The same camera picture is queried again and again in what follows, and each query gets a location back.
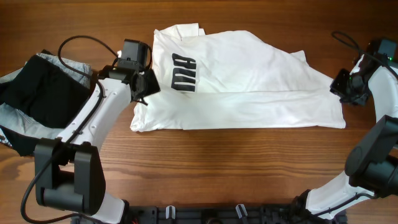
wooden surface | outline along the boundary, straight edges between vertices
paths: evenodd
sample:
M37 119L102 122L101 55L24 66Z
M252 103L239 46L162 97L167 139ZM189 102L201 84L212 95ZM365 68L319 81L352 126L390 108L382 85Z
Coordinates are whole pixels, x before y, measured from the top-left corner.
M304 50L308 63L330 77L343 67L351 69L356 55L333 40L331 31L344 30L363 47L373 37L398 39L397 1L0 2L1 75L21 68L42 49L56 52L72 35L92 35L119 50L124 39L151 44L154 29L192 22L207 34L248 30L286 52ZM89 40L71 42L63 52L97 70L113 61ZM107 190L131 205L289 203L338 175L350 150L375 123L371 100L365 107L344 106L346 129L133 133L133 107L123 111L100 153ZM33 176L32 159L0 146L0 223L24 223L19 206ZM27 211L39 219L65 213L39 207L33 195ZM397 223L398 198L363 202L348 216L349 223Z

black logo on shirt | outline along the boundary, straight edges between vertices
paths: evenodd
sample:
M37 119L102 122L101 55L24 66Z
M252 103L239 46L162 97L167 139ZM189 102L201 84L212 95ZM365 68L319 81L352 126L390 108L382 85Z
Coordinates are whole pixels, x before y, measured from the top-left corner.
M178 54L172 54L172 58L174 66L177 67L173 69L172 88L174 90L195 92L196 61L192 58L179 56Z

tabletop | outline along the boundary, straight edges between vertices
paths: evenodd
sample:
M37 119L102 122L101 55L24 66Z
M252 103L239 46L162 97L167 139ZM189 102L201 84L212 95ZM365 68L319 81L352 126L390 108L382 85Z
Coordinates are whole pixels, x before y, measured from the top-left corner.
M335 78L350 70L356 52L330 36L343 30L360 46L375 37L398 39L397 1L0 1L0 76L23 67L33 54L73 35L92 35L112 49L124 39L151 44L153 31L199 23L207 34L248 30L286 52L304 50L311 67ZM63 57L100 70L113 55L90 40L74 40ZM129 129L134 104L120 115L100 152L111 194L131 205L176 207L289 203L304 190L338 175L347 155L375 124L373 100L343 106L345 129ZM24 223L19 207L34 176L34 160L0 146L0 223ZM66 212L40 207L32 195L32 218ZM396 223L398 198L368 200L348 209L349 223Z

gray cloth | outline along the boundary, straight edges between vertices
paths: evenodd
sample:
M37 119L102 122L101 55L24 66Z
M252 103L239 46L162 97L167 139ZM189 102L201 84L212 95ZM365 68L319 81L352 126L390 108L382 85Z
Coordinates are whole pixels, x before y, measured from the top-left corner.
M61 68L63 72L65 72L67 75L72 77L74 80L78 81L81 83L83 86L90 88L90 80L83 75L80 75L77 72L71 71L67 67L63 66L61 62L59 61L58 57L52 56L52 55L47 55L47 54L37 54L38 56L46 59L47 61L51 62L52 64L58 66ZM63 61L86 74L91 75L91 66L85 63L80 63L80 62L74 62L69 59L64 59ZM19 72L22 69L18 69L15 72L12 72L8 75L5 75L0 78L0 83L6 83L13 81L15 77L19 74ZM22 111L14 109L13 107L3 103L0 105L0 126L3 126L7 129L10 129L14 132L17 132L19 134L28 136L28 137L33 137L33 138L49 138L49 139L54 139L57 137L57 135L63 130L60 128L48 128L40 124L39 122L35 121L33 118L30 116L27 116L24 114ZM0 129L0 142L12 147L9 141L7 140L5 134L1 131Z

t-shirt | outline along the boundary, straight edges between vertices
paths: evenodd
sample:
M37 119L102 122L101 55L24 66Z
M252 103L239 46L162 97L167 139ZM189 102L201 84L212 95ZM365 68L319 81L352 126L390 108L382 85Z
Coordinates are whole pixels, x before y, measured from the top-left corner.
M137 104L133 131L154 129L344 128L332 79L248 31L205 35L198 24L155 30L161 91Z

